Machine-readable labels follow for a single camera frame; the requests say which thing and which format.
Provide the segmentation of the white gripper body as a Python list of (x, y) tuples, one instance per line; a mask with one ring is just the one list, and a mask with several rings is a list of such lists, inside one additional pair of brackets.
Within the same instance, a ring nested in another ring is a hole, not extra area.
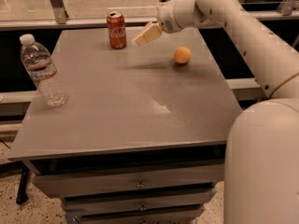
[(169, 34), (181, 31), (176, 16), (175, 16), (175, 5), (178, 0), (170, 0), (164, 3), (164, 6), (157, 7), (157, 22), (162, 26), (163, 31)]

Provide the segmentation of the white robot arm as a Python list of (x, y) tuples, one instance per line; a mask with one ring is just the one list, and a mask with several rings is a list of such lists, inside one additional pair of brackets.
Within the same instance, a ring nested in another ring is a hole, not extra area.
[(299, 224), (299, 52), (248, 13), (238, 0), (170, 0), (157, 6), (134, 42), (215, 23), (250, 72), (224, 165), (224, 224)]

